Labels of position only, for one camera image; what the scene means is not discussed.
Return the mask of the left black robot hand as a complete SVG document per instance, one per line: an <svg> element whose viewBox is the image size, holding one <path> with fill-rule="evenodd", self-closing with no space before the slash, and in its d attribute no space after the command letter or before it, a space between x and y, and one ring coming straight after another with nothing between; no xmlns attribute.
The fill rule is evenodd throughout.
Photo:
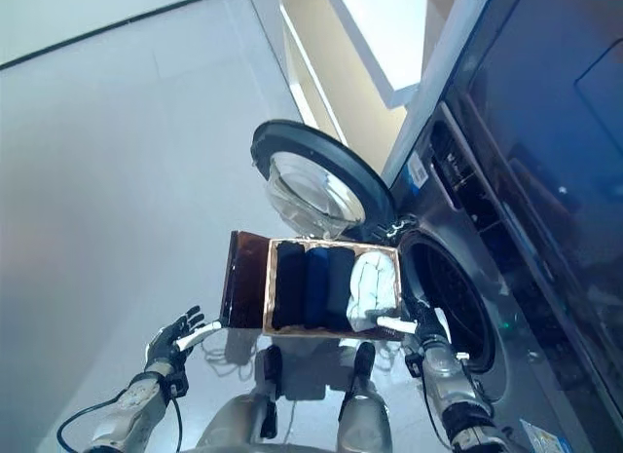
<svg viewBox="0 0 623 453"><path fill-rule="evenodd" d="M220 320L206 321L199 305L190 308L173 323L162 327L148 343L144 370L165 363L173 372L182 371L193 349L223 328Z"/></svg>

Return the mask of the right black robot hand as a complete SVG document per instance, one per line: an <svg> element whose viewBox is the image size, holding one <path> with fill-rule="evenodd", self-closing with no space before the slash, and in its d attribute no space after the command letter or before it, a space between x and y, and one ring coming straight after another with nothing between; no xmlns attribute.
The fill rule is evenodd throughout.
<svg viewBox="0 0 623 453"><path fill-rule="evenodd" d="M376 325L398 334L402 345L415 351L431 342L449 342L447 331L434 308L418 299L403 301L399 317L377 317Z"/></svg>

